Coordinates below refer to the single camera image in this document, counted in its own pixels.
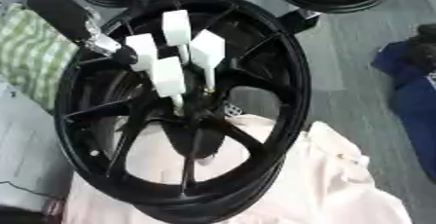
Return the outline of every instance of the wheel spoke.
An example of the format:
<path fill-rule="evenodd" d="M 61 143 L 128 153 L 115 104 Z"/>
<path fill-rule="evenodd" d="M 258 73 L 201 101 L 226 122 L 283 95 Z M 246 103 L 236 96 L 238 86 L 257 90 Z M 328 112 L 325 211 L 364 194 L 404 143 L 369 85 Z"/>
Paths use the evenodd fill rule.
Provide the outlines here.
<path fill-rule="evenodd" d="M 196 162 L 196 155 L 200 149 L 200 143 L 203 140 L 203 132 L 202 130 L 195 131 L 196 135 L 192 139 L 191 142 L 191 152 L 188 154 L 187 157 L 185 157 L 185 162 L 183 164 L 183 171 L 182 171 L 182 182 L 180 184 L 180 192 L 182 195 L 185 194 L 186 190 L 196 183 L 195 179 L 195 162 Z"/>
<path fill-rule="evenodd" d="M 210 27 L 212 27 L 213 25 L 215 25 L 217 22 L 219 22 L 221 19 L 223 19 L 224 17 L 228 16 L 231 12 L 237 10 L 237 5 L 232 4 L 231 7 L 226 10 L 225 12 L 221 13 L 220 15 L 212 18 L 211 20 L 209 20 L 204 27 L 199 31 L 202 32 L 205 29 L 209 29 Z"/>
<path fill-rule="evenodd" d="M 142 130 L 154 121 L 154 118 L 150 116 L 161 104 L 162 100 L 157 99 L 150 103 L 138 103 L 138 105 L 136 105 L 137 107 L 132 107 L 127 123 L 122 129 L 123 133 L 117 144 L 117 148 L 115 149 L 114 156 L 106 170 L 106 176 L 116 177 L 125 172 L 126 159 L 129 150 Z"/>
<path fill-rule="evenodd" d="M 274 93 L 282 103 L 292 104 L 297 91 L 290 86 L 275 84 L 263 77 L 252 74 L 246 70 L 230 69 L 218 77 L 218 91 L 227 94 L 235 87 L 252 87 Z"/>
<path fill-rule="evenodd" d="M 276 32 L 273 35 L 263 39 L 258 44 L 251 47 L 243 56 L 240 56 L 237 60 L 240 65 L 244 65 L 251 60 L 254 56 L 256 56 L 263 48 L 265 48 L 270 42 L 274 41 L 277 37 L 279 37 L 282 33 Z"/>
<path fill-rule="evenodd" d="M 65 116 L 68 121 L 90 121 L 105 117 L 128 116 L 132 105 L 132 98 L 93 106 L 89 109 L 70 113 Z"/>
<path fill-rule="evenodd" d="M 243 145 L 252 156 L 266 152 L 266 148 L 262 142 L 225 119 L 209 116 L 203 120 L 202 124 L 207 129 L 219 131 L 224 135 L 233 138 L 235 141 Z"/>

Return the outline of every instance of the black alloy rim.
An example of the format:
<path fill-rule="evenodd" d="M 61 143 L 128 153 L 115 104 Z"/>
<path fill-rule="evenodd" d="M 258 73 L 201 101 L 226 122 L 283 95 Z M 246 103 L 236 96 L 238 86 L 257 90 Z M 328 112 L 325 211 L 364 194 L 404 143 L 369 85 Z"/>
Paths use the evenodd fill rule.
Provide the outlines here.
<path fill-rule="evenodd" d="M 349 0 L 338 4 L 319 4 L 307 0 L 285 0 L 302 9 L 327 14 L 346 14 L 370 9 L 379 5 L 383 0 Z"/>
<path fill-rule="evenodd" d="M 243 0 L 152 0 L 142 12 L 126 11 L 102 29 L 120 41 L 131 34 L 152 32 L 160 54 L 164 54 L 161 57 L 171 56 L 174 50 L 164 44 L 159 20 L 163 12 L 177 9 L 189 11 L 194 34 L 209 29 L 228 41 L 227 57 L 217 68 L 216 92 L 201 100 L 205 103 L 200 110 L 193 107 L 195 110 L 187 109 L 193 113 L 191 117 L 176 117 L 170 101 L 157 98 L 145 74 L 133 73 L 109 58 L 80 50 L 59 83 L 55 124 L 70 163 L 98 190 L 170 223 L 208 223 L 246 209 L 273 183 L 308 114 L 309 69 L 296 38 L 272 14 Z M 240 36 L 249 40 L 238 39 L 240 36 L 232 29 L 240 30 L 244 33 Z M 193 65 L 185 71 L 201 78 Z M 203 92 L 201 83 L 194 84 L 185 95 L 187 101 Z M 281 102 L 276 125 L 265 144 L 217 114 L 230 91 L 242 86 L 272 92 Z M 97 140 L 111 134 L 108 129 L 114 127 L 118 116 L 128 116 L 128 120 L 116 155 L 110 158 Z M 228 173 L 197 182 L 194 157 L 201 138 L 193 138 L 180 185 L 145 181 L 126 171 L 126 158 L 139 132 L 154 122 L 180 126 L 193 133 L 216 130 L 242 144 L 250 158 Z M 98 151 L 97 155 L 92 156 L 92 151 Z M 210 206 L 205 211 L 208 217 L 187 213 L 201 205 Z M 227 209 L 215 209 L 222 206 Z"/>

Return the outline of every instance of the fabric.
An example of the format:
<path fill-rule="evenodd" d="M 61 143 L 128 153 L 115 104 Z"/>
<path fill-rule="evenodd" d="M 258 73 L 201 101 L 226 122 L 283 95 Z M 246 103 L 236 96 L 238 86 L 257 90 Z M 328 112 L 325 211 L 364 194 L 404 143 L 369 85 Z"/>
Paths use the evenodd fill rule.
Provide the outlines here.
<path fill-rule="evenodd" d="M 404 60 L 407 49 L 404 42 L 389 44 L 373 65 L 393 79 L 390 107 L 401 119 L 423 170 L 436 181 L 436 76 Z"/>
<path fill-rule="evenodd" d="M 46 110 L 77 47 L 34 12 L 13 4 L 0 19 L 0 76 Z"/>
<path fill-rule="evenodd" d="M 252 115 L 230 119 L 259 140 L 265 140 L 274 121 Z M 181 159 L 159 127 L 146 131 L 127 159 L 127 170 L 144 179 L 180 181 Z M 196 179 L 205 179 L 242 162 L 246 150 L 226 140 L 208 166 L 196 166 Z M 324 123 L 302 132 L 269 192 L 254 206 L 224 221 L 226 224 L 409 224 L 407 210 L 397 198 L 379 190 L 367 169 L 369 159 Z M 116 201 L 74 176 L 63 224 L 160 224 L 133 206 Z"/>

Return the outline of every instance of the white cloth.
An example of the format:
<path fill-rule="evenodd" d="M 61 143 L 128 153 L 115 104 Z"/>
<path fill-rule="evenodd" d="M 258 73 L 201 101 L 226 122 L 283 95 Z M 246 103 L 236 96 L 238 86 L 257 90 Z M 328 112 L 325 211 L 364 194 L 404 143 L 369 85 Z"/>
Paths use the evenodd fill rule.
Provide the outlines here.
<path fill-rule="evenodd" d="M 257 116 L 231 121 L 259 140 L 265 140 L 274 122 Z M 180 179 L 181 159 L 160 129 L 147 132 L 147 141 L 136 141 L 127 159 L 130 172 L 165 183 Z M 197 178 L 227 171 L 228 161 L 242 162 L 244 148 L 225 141 L 213 162 L 197 166 Z M 151 164 L 159 165 L 152 170 Z M 227 224 L 409 224 L 407 210 L 397 198 L 376 188 L 367 169 L 368 157 L 324 123 L 302 132 L 287 155 L 270 191 L 254 206 L 224 221 Z M 75 176 L 64 214 L 64 224 L 160 224 L 133 206 L 116 201 Z"/>

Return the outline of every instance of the wheel rim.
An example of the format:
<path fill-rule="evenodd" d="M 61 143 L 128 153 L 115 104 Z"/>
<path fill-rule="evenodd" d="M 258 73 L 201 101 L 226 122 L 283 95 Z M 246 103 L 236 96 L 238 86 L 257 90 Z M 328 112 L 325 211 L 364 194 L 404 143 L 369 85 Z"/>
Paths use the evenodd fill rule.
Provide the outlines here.
<path fill-rule="evenodd" d="M 191 124 L 193 121 L 176 118 L 168 113 L 170 102 L 167 99 L 157 100 L 156 95 L 150 93 L 150 82 L 144 74 L 132 74 L 128 67 L 123 67 L 107 58 L 95 58 L 93 54 L 80 50 L 62 76 L 56 99 L 55 123 L 61 146 L 76 171 L 88 183 L 114 198 L 135 205 L 158 206 L 162 209 L 182 207 L 183 210 L 184 205 L 211 204 L 226 196 L 236 194 L 249 185 L 254 185 L 255 182 L 259 183 L 259 178 L 264 178 L 263 183 L 271 181 L 271 177 L 266 175 L 282 161 L 286 151 L 297 138 L 308 114 L 309 70 L 298 42 L 286 33 L 274 16 L 251 3 L 242 0 L 153 0 L 143 12 L 125 12 L 114 18 L 103 27 L 103 31 L 117 39 L 123 39 L 131 31 L 135 31 L 135 34 L 140 33 L 141 27 L 147 32 L 155 32 L 158 31 L 156 27 L 159 27 L 159 24 L 151 24 L 150 22 L 159 21 L 158 19 L 164 11 L 180 8 L 190 12 L 194 32 L 204 28 L 214 29 L 217 25 L 223 24 L 222 22 L 227 23 L 233 19 L 237 19 L 239 22 L 236 28 L 243 28 L 248 32 L 249 30 L 246 29 L 251 29 L 251 31 L 257 32 L 258 38 L 255 45 L 245 47 L 246 49 L 241 53 L 232 53 L 232 55 L 237 55 L 226 59 L 236 59 L 237 67 L 235 67 L 234 62 L 225 62 L 224 68 L 218 69 L 217 91 L 209 100 L 210 103 L 207 104 L 206 111 L 201 111 L 204 115 L 198 118 L 202 118 L 202 120 L 198 121 L 198 126 L 195 127 L 214 128 L 224 132 L 242 144 L 251 156 L 238 168 L 203 182 L 193 181 L 191 169 L 186 169 L 192 166 L 194 162 L 192 157 L 188 157 L 185 161 L 184 179 L 181 185 L 153 183 L 128 174 L 124 169 L 125 163 L 123 162 L 126 161 L 131 145 L 120 148 L 119 152 L 116 152 L 116 154 L 120 154 L 116 160 L 120 163 L 111 162 L 101 151 L 101 147 L 95 144 L 96 119 L 129 115 L 127 128 L 130 131 L 125 131 L 123 139 L 126 144 L 132 143 L 130 137 L 135 136 L 146 122 L 160 121 L 170 125 L 183 125 L 188 122 Z M 158 44 L 163 42 L 159 33 L 155 38 Z M 277 76 L 280 81 L 272 81 L 275 78 L 267 79 L 246 68 L 265 49 L 274 50 L 274 57 L 281 56 L 281 61 L 278 59 L 273 62 L 269 61 L 276 63 L 275 66 L 280 67 L 281 71 L 285 71 L 285 76 L 282 74 Z M 96 83 L 96 85 L 91 86 L 96 92 L 98 92 L 98 88 L 104 88 L 106 96 L 97 96 L 97 98 L 89 100 L 96 102 L 96 104 L 91 102 L 91 105 L 89 103 L 87 105 L 83 103 L 84 97 L 87 95 L 87 89 L 84 88 L 84 85 L 90 77 L 93 78 L 92 76 L 96 75 L 98 78 L 105 78 L 104 76 L 110 78 L 100 79 L 100 84 Z M 118 83 L 118 85 L 125 87 L 126 92 L 131 92 L 136 87 L 135 83 L 140 82 L 142 92 L 126 98 L 126 92 L 120 92 L 122 90 L 119 87 L 113 86 L 117 85 L 117 79 L 114 78 L 130 82 L 130 85 L 127 86 L 121 82 Z M 251 86 L 271 91 L 281 100 L 280 114 L 265 144 L 261 144 L 229 122 L 213 115 L 230 90 L 237 86 Z M 108 88 L 111 87 L 115 88 L 113 91 L 118 95 L 114 95 L 114 93 L 108 95 L 110 91 Z M 98 152 L 96 156 L 91 155 L 92 151 L 95 150 L 101 152 Z"/>

